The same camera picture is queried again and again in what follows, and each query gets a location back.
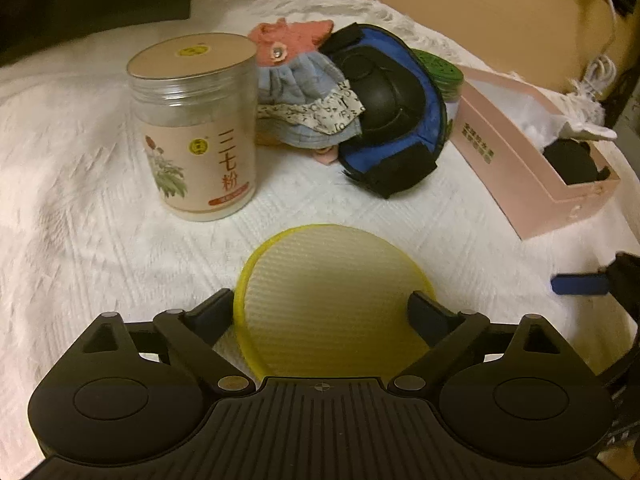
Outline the pink cardboard box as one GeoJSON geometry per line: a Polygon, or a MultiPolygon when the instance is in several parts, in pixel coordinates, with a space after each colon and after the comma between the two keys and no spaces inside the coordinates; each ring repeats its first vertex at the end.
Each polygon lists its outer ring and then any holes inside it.
{"type": "Polygon", "coordinates": [[[541,125],[561,113],[530,84],[462,67],[464,81],[450,142],[484,183],[522,240],[596,214],[614,195],[620,176],[590,143],[605,180],[568,185],[521,125],[541,125]]]}

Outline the yellow round scrub pad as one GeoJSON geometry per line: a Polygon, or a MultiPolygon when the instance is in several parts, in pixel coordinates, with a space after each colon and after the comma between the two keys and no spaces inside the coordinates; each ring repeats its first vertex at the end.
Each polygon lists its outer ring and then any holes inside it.
{"type": "Polygon", "coordinates": [[[410,326],[413,292],[435,295],[408,255],[369,232],[312,224],[248,258],[233,326],[259,378],[378,377],[388,382],[430,348],[410,326]]]}

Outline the green lid air freshener jar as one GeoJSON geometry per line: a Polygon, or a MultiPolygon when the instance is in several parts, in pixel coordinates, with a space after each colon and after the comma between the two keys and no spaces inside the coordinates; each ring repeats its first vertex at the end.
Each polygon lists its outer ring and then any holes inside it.
{"type": "Polygon", "coordinates": [[[442,99],[446,102],[454,102],[460,98],[464,75],[458,66],[419,49],[413,49],[413,54],[430,74],[442,99]]]}

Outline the doll dress pink and blue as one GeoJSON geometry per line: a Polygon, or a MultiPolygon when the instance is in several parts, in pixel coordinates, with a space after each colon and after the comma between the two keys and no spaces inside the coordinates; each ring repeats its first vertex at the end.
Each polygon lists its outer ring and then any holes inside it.
{"type": "Polygon", "coordinates": [[[257,47],[257,142],[311,152],[329,165],[340,144],[361,134],[366,108],[341,70],[320,48],[331,20],[260,23],[248,34],[257,47]]]}

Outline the white cloth in box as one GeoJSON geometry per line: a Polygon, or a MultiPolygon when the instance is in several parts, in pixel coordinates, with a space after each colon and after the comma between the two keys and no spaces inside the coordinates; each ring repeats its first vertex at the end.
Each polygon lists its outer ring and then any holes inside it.
{"type": "Polygon", "coordinates": [[[580,122],[566,115],[550,114],[546,110],[528,112],[520,129],[538,152],[559,140],[613,142],[617,139],[617,133],[610,128],[580,122]]]}

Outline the black round sponge in box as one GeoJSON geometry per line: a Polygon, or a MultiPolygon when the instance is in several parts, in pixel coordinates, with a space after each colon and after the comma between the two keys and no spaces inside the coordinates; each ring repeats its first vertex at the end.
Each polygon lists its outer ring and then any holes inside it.
{"type": "Polygon", "coordinates": [[[608,166],[597,167],[586,141],[559,139],[547,146],[542,154],[566,185],[604,181],[611,175],[608,166]]]}

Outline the white textured table cloth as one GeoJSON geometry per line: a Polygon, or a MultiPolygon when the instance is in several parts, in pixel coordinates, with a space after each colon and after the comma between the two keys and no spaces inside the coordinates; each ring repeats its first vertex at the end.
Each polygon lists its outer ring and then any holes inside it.
{"type": "Polygon", "coordinates": [[[42,459],[27,404],[40,379],[103,311],[146,321],[232,286],[264,240],[337,223],[385,238],[420,264],[443,304],[496,322],[548,318],[593,370],[630,347],[636,326],[611,297],[556,296],[553,274],[585,272],[639,249],[639,181],[620,176],[592,218],[520,240],[460,153],[447,146],[413,191],[380,200],[338,167],[285,150],[258,155],[258,190],[219,221],[182,220],[160,202],[130,114],[126,66],[137,52],[192,32],[245,34],[260,22],[329,18],[389,29],[462,65],[484,62],[376,0],[192,0],[185,21],[99,32],[1,71],[1,474],[42,459]]]}

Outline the black and blue knee pad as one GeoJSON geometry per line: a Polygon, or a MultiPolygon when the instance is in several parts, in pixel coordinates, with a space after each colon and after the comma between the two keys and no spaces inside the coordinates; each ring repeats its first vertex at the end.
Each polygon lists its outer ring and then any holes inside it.
{"type": "Polygon", "coordinates": [[[320,52],[341,70],[364,111],[361,132],[338,146],[347,177],[389,198],[437,168],[448,136],[445,101],[405,41],[371,24],[351,24],[320,52]]]}

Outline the clear jar with tan lid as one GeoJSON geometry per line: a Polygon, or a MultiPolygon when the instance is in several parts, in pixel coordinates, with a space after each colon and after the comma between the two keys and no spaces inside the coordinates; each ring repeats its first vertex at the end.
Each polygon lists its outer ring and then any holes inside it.
{"type": "Polygon", "coordinates": [[[257,47],[211,32],[168,39],[127,64],[134,123],[160,199],[213,221],[256,190],[257,47]]]}

